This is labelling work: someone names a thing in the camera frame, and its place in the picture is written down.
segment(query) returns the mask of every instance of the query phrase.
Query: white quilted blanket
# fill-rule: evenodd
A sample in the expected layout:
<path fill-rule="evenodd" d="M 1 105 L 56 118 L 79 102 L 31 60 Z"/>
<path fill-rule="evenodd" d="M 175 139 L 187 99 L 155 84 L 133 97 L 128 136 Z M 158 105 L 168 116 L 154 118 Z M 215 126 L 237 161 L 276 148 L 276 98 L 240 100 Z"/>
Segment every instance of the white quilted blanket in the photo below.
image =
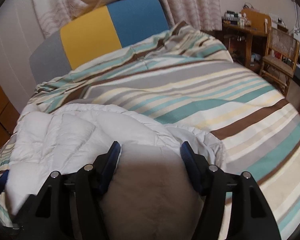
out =
<path fill-rule="evenodd" d="M 76 172 L 122 145 L 109 190 L 101 202 L 111 239 L 190 239 L 202 200 L 193 190 L 179 148 L 225 169 L 225 148 L 212 134 L 191 127 L 162 125 L 114 106 L 71 104 L 53 114 L 29 105 L 20 121 L 10 158 L 6 193 L 11 213 L 28 194 L 37 194 L 48 175 Z"/>

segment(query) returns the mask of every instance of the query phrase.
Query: cable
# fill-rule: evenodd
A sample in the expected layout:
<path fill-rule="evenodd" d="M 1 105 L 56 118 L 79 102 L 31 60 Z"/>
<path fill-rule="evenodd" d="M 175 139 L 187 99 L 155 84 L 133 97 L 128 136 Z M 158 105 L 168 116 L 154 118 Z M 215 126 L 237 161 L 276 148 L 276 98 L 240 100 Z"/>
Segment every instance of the cable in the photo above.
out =
<path fill-rule="evenodd" d="M 294 13 L 295 13 L 295 16 L 296 16 L 296 23 L 294 24 L 293 28 L 290 31 L 288 31 L 289 34 L 291 32 L 293 32 L 294 27 L 297 25 L 297 22 L 298 22 L 298 15 L 297 15 L 297 10 L 296 10 L 297 3 L 296 3 L 295 0 L 291 0 L 291 1 L 293 2 Z"/>
<path fill-rule="evenodd" d="M 297 8 L 297 20 L 298 20 L 298 28 L 300 28 L 300 18 L 299 18 L 299 10 L 298 10 L 298 4 L 296 3 Z"/>
<path fill-rule="evenodd" d="M 282 18 L 281 18 L 281 21 L 283 22 L 283 24 L 284 24 L 284 27 L 285 27 L 285 28 L 287 28 L 287 26 L 286 26 L 286 24 L 284 23 L 284 21 L 282 20 Z"/>
<path fill-rule="evenodd" d="M 249 6 L 246 5 L 247 3 L 251 5 L 251 9 L 254 9 L 253 5 L 251 3 L 249 3 L 249 2 L 245 2 L 244 3 L 244 6 L 243 6 L 244 8 L 249 8 Z"/>

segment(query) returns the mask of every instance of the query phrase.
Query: metal screw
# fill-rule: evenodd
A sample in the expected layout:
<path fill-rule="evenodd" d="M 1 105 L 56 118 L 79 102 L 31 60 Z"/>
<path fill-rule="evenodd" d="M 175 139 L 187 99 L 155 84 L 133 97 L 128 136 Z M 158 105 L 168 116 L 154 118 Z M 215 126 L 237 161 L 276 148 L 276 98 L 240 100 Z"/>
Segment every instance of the metal screw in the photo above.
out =
<path fill-rule="evenodd" d="M 85 171 L 91 171 L 93 169 L 93 165 L 92 164 L 87 164 L 87 165 L 85 165 L 85 167 L 84 167 L 84 170 Z"/>
<path fill-rule="evenodd" d="M 53 178 L 56 178 L 56 177 L 59 176 L 59 172 L 53 171 L 53 172 L 51 172 L 50 176 L 53 177 Z"/>
<path fill-rule="evenodd" d="M 212 171 L 212 172 L 215 172 L 215 171 L 218 170 L 218 167 L 216 165 L 210 165 L 209 170 Z"/>
<path fill-rule="evenodd" d="M 251 178 L 251 174 L 247 171 L 245 171 L 243 174 L 242 174 L 246 179 L 250 179 Z"/>

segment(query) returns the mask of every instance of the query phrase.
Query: rattan chair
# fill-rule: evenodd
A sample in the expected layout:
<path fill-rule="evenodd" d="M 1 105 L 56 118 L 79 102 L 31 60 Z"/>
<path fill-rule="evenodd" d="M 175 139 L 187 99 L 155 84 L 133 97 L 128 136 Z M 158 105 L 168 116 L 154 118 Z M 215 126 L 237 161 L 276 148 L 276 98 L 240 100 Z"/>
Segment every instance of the rattan chair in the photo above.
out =
<path fill-rule="evenodd" d="M 275 28 L 269 29 L 266 55 L 262 58 L 259 75 L 261 77 L 267 77 L 278 84 L 279 90 L 285 97 L 287 96 L 290 82 L 296 69 L 299 49 L 299 41 L 280 30 Z M 280 59 L 270 55 L 271 50 L 280 53 Z M 278 74 L 276 74 L 276 71 L 272 71 L 272 73 L 269 71 L 272 67 L 278 71 Z M 284 75 L 284 81 L 280 78 L 281 73 Z"/>

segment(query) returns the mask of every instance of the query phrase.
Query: striped bedsheet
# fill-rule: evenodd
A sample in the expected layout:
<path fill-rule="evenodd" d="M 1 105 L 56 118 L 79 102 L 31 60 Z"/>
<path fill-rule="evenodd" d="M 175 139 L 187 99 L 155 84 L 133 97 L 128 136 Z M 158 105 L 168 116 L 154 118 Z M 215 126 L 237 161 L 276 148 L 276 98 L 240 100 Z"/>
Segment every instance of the striped bedsheet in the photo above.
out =
<path fill-rule="evenodd" d="M 300 223 L 300 115 L 269 83 L 234 64 L 213 37 L 180 23 L 39 85 L 27 107 L 51 113 L 72 103 L 115 104 L 163 124 L 210 131 L 226 146 L 227 172 L 252 173 L 282 239 Z M 0 150 L 0 174 L 16 137 Z M 228 199 L 220 239 L 230 211 Z M 4 194 L 0 221 L 11 223 Z"/>

